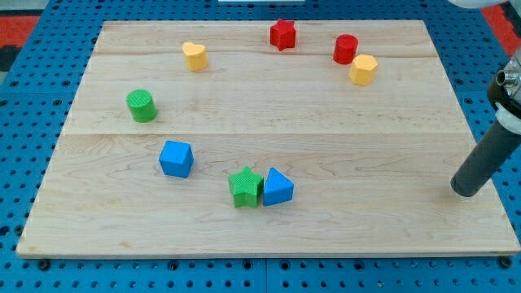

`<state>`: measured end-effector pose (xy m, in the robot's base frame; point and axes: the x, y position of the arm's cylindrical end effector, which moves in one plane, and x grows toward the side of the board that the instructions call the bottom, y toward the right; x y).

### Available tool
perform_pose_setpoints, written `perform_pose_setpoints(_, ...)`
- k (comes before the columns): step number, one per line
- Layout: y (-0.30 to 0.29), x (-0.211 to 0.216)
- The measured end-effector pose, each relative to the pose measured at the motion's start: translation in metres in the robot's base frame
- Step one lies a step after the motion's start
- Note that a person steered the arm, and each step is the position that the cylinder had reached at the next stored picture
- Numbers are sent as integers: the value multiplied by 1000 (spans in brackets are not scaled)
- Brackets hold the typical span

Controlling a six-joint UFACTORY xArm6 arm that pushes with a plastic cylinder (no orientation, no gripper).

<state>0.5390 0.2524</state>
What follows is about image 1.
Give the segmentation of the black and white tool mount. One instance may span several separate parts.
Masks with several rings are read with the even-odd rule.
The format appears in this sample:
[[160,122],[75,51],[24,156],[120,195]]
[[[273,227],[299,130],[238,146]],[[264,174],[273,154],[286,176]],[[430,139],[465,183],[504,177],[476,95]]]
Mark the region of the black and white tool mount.
[[499,123],[510,132],[520,134],[520,47],[497,71],[487,95]]

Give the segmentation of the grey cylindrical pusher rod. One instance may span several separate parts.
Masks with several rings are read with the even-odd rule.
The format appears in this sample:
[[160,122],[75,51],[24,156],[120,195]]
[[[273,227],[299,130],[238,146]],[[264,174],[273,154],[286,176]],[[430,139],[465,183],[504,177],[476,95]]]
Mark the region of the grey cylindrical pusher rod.
[[461,196],[472,197],[520,145],[520,135],[495,120],[453,175],[450,185]]

